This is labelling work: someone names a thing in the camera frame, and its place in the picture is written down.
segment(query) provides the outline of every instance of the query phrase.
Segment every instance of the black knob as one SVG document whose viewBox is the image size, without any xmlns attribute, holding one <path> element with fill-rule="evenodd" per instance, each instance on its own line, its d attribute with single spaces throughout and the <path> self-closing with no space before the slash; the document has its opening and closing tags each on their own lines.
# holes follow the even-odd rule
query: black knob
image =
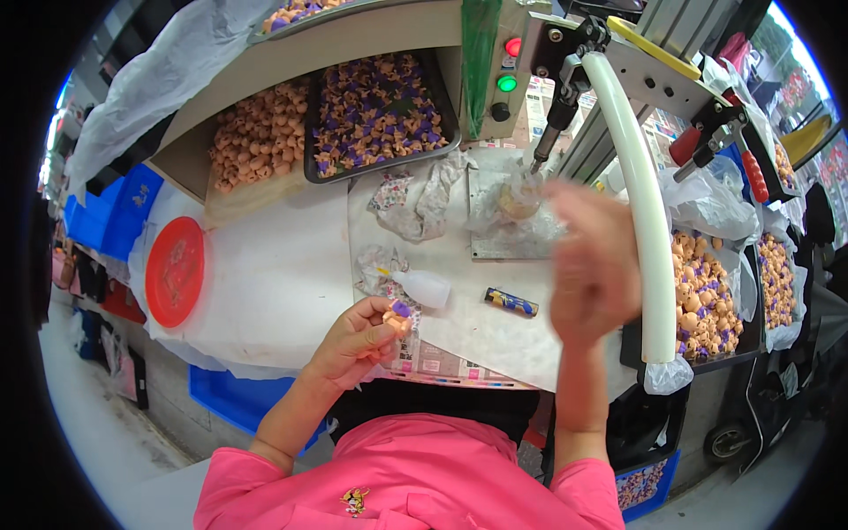
<svg viewBox="0 0 848 530">
<path fill-rule="evenodd" d="M 492 119 L 495 121 L 507 121 L 510 118 L 510 106 L 506 103 L 495 103 L 492 105 Z"/>
</svg>

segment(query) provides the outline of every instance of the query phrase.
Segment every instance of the red button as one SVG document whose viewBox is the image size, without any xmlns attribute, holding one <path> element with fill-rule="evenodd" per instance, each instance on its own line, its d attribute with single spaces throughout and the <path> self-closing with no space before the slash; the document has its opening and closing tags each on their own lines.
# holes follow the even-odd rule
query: red button
<svg viewBox="0 0 848 530">
<path fill-rule="evenodd" d="M 504 46 L 510 57 L 518 57 L 518 52 L 522 49 L 522 40 L 518 37 L 510 39 Z"/>
</svg>

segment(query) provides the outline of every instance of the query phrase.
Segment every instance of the glue bottle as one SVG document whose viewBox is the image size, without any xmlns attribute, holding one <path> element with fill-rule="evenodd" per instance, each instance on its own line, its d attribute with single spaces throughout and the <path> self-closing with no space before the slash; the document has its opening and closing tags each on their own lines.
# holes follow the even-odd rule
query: glue bottle
<svg viewBox="0 0 848 530">
<path fill-rule="evenodd" d="M 406 294 L 421 305 L 441 309 L 448 302 L 450 281 L 434 272 L 377 270 L 399 283 Z"/>
</svg>

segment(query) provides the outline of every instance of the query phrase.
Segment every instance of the white hose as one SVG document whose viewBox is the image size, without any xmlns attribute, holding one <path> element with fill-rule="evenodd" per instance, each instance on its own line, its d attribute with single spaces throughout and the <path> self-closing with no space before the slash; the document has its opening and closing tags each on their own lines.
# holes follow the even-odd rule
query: white hose
<svg viewBox="0 0 848 530">
<path fill-rule="evenodd" d="M 583 56 L 628 189 L 642 270 L 642 361 L 674 360 L 677 333 L 672 248 L 656 168 L 627 94 L 603 53 Z"/>
</svg>

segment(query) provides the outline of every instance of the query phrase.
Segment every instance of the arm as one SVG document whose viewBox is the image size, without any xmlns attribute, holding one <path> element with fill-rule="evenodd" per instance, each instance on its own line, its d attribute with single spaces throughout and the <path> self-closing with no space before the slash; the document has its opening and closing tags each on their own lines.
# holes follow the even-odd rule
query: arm
<svg viewBox="0 0 848 530">
<path fill-rule="evenodd" d="M 262 418 L 250 452 L 264 456 L 286 476 L 291 475 L 294 457 L 340 395 L 341 388 L 317 376 L 307 365 L 286 395 Z"/>
<path fill-rule="evenodd" d="M 585 351 L 563 350 L 556 383 L 555 472 L 583 458 L 609 461 L 608 410 L 603 343 Z"/>
<path fill-rule="evenodd" d="M 556 386 L 554 469 L 606 454 L 604 341 L 641 307 L 630 209 L 585 187 L 555 184 L 550 204 L 568 224 L 553 249 L 550 319 L 563 344 Z"/>
<path fill-rule="evenodd" d="M 292 474 L 294 457 L 342 392 L 397 354 L 395 330 L 382 323 L 391 304 L 388 298 L 365 298 L 338 317 L 286 395 L 262 418 L 250 452 Z"/>
</svg>

